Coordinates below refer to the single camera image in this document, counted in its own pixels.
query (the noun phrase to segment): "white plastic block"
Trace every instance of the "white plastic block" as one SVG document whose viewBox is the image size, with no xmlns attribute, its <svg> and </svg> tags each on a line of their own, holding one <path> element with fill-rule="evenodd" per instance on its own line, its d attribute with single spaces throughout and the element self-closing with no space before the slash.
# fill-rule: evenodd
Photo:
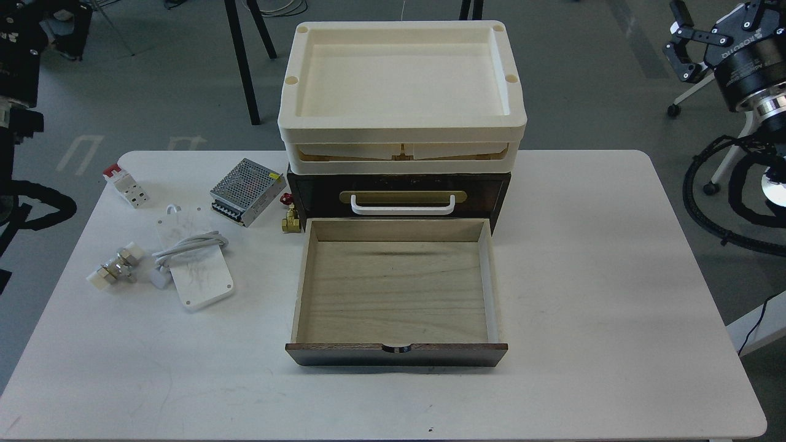
<svg viewBox="0 0 786 442">
<path fill-rule="evenodd" d="M 520 81 L 498 21 L 306 22 L 278 126 L 299 175 L 508 172 Z"/>
<path fill-rule="evenodd" d="M 85 279 L 90 284 L 92 284 L 93 287 L 95 287 L 96 289 L 103 290 L 103 289 L 106 289 L 107 287 L 109 287 L 109 282 L 98 274 L 98 270 L 94 271 L 91 274 L 88 274 L 87 278 L 85 278 Z"/>
</svg>

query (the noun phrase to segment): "drawer handle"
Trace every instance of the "drawer handle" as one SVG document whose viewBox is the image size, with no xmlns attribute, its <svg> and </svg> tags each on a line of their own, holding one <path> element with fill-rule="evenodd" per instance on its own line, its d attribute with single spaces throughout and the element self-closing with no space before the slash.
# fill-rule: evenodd
<svg viewBox="0 0 786 442">
<path fill-rule="evenodd" d="M 449 215 L 456 208 L 456 195 L 450 195 L 447 206 L 438 207 L 369 207 L 358 205 L 358 196 L 352 195 L 350 199 L 352 211 L 358 215 Z"/>
</svg>

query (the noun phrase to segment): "brass valve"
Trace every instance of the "brass valve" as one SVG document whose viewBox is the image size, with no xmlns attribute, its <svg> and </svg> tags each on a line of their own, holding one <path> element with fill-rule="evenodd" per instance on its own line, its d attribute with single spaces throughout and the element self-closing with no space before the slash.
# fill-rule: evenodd
<svg viewBox="0 0 786 442">
<path fill-rule="evenodd" d="M 281 220 L 281 231 L 286 234 L 300 233 L 300 219 L 297 217 L 295 205 L 290 204 L 287 209 L 287 217 Z"/>
</svg>

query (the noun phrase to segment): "black table leg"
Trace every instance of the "black table leg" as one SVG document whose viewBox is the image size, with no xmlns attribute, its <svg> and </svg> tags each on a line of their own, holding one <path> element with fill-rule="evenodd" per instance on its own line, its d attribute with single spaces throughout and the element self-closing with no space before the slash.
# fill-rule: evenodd
<svg viewBox="0 0 786 442">
<path fill-rule="evenodd" d="M 273 40 L 270 39 L 270 33 L 268 33 L 267 26 L 265 26 L 265 20 L 262 17 L 262 13 L 259 11 L 259 4 L 257 4 L 256 0 L 248 0 L 246 4 L 248 4 L 248 10 L 251 11 L 251 16 L 254 17 L 254 23 L 256 23 L 256 28 L 259 30 L 259 37 L 261 37 L 262 42 L 265 43 L 267 56 L 270 57 L 271 60 L 277 58 L 276 48 L 273 46 Z"/>
<path fill-rule="evenodd" d="M 469 18 L 469 4 L 472 0 L 461 0 L 461 11 L 458 14 L 458 20 L 467 20 Z"/>
<path fill-rule="evenodd" d="M 241 72 L 241 82 L 243 92 L 246 96 L 248 106 L 248 117 L 251 124 L 257 126 L 262 123 L 259 119 L 259 108 L 256 106 L 256 96 L 254 95 L 254 83 L 251 80 L 251 70 L 248 68 L 248 59 L 243 43 L 243 33 L 241 32 L 240 18 L 237 16 L 237 5 L 235 0 L 224 0 L 226 7 L 226 19 L 230 22 L 230 32 L 232 33 L 232 44 L 235 46 L 235 58 L 237 58 L 237 68 Z"/>
<path fill-rule="evenodd" d="M 472 19 L 483 19 L 483 0 L 475 0 L 475 4 L 472 5 Z"/>
</svg>

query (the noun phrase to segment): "cable connector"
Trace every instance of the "cable connector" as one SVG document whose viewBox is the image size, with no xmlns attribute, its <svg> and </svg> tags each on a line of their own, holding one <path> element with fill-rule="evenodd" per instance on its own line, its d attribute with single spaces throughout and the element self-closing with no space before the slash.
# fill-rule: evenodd
<svg viewBox="0 0 786 442">
<path fill-rule="evenodd" d="M 133 242 L 119 249 L 114 258 L 102 264 L 91 274 L 87 275 L 87 281 L 99 290 L 106 289 L 110 284 L 114 284 L 121 278 L 129 282 L 136 282 L 132 273 L 134 267 L 145 255 L 145 251 Z"/>
<path fill-rule="evenodd" d="M 139 207 L 148 200 L 147 193 L 137 184 L 134 177 L 117 165 L 117 163 L 104 170 L 104 179 L 111 183 L 117 190 L 117 193 L 125 198 L 133 208 Z"/>
<path fill-rule="evenodd" d="M 172 282 L 172 272 L 169 267 L 158 266 L 150 269 L 148 273 L 150 282 L 158 289 L 163 290 Z"/>
</svg>

